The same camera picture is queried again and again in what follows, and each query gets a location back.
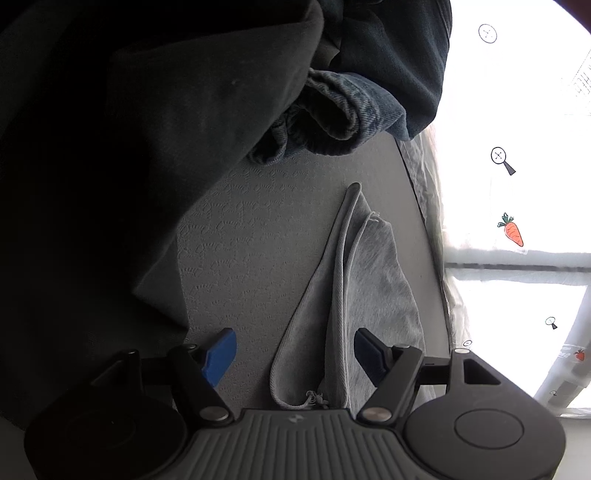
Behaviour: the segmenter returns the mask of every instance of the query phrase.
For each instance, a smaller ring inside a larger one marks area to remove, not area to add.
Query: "embossed pattern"
[[[218,387],[236,413],[274,406],[268,386],[272,359],[354,181],[392,223],[427,353],[448,354],[427,235],[392,136],[379,134],[343,157],[303,153],[272,167],[244,161],[201,198],[178,229],[188,340],[199,343],[223,327],[238,336],[236,360]]]

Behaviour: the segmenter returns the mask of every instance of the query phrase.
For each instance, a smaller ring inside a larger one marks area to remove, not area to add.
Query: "dark blue gripper pad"
[[[355,332],[353,350],[359,365],[374,387],[377,387],[390,369],[387,364],[388,347],[368,329],[360,328]]]
[[[212,387],[217,387],[236,358],[237,348],[236,333],[231,328],[224,328],[211,343],[200,347],[204,357],[201,372]]]

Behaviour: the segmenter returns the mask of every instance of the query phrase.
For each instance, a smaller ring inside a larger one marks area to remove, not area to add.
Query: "clothing pile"
[[[345,155],[384,130],[410,140],[435,118],[452,30],[448,0],[322,0],[306,83],[248,157]]]
[[[416,135],[450,28],[448,0],[40,0],[16,17],[0,32],[0,414],[26,427],[115,352],[182,343],[187,210],[247,156]]]

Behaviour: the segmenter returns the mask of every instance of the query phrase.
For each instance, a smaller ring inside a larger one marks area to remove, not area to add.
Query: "fabric fold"
[[[425,350],[413,294],[398,263],[390,223],[371,211],[359,183],[347,189],[324,254],[281,340],[270,388],[282,408],[310,408],[309,391],[355,415],[375,387],[355,359],[368,328],[387,345]],[[434,398],[422,387],[416,404]]]
[[[387,90],[356,73],[310,69],[298,98],[248,158],[272,165],[303,149],[346,155],[387,129],[401,140],[409,139],[406,111]]]

